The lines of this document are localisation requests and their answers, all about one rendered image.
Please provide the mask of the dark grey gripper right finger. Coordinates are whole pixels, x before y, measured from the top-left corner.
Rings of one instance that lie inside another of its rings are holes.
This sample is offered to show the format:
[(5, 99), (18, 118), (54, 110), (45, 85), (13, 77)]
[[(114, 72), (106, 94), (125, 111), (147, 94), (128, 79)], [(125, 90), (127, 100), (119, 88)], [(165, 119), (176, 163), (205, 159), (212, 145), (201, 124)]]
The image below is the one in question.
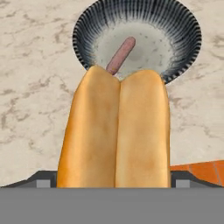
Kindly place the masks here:
[(205, 180), (196, 178), (189, 171), (172, 171), (171, 172), (171, 187), (172, 188), (205, 188), (214, 187), (221, 188), (221, 185), (216, 185)]

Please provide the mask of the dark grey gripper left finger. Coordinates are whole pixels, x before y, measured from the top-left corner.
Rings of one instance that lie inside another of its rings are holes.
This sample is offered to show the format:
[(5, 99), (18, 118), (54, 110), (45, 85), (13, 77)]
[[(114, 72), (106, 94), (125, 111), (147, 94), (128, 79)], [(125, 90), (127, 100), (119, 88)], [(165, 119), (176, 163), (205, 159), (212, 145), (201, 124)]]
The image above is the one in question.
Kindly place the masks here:
[(56, 187), (57, 172), (56, 171), (37, 171), (28, 179), (18, 181), (4, 188), (55, 188)]

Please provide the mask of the golden hot dog bun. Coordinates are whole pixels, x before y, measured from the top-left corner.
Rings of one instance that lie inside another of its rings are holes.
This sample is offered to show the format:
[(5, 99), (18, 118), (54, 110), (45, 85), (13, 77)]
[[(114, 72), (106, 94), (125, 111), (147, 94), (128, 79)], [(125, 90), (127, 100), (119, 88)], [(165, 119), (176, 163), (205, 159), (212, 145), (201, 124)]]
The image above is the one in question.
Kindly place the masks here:
[(91, 67), (76, 89), (57, 187), (169, 187), (170, 108), (152, 70), (119, 81)]

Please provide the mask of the pink sausage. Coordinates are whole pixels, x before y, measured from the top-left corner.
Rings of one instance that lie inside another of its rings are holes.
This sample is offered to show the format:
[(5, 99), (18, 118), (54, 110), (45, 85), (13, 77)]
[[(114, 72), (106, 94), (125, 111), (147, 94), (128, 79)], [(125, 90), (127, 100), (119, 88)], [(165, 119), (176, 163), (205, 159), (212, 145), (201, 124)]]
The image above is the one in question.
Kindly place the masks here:
[(108, 63), (106, 71), (115, 75), (121, 68), (123, 62), (129, 56), (130, 52), (133, 50), (135, 44), (136, 40), (133, 37), (126, 38)]

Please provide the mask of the black and white striped bowl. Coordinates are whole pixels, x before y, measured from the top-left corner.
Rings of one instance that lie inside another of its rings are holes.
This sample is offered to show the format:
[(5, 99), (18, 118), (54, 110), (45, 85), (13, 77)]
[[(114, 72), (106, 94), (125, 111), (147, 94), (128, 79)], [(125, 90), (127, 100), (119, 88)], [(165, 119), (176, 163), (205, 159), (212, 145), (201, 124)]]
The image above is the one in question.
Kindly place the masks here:
[(115, 75), (120, 80), (151, 69), (169, 83), (192, 65), (202, 42), (197, 19), (178, 0), (97, 0), (76, 22), (73, 49), (84, 68), (105, 67), (128, 37), (136, 45)]

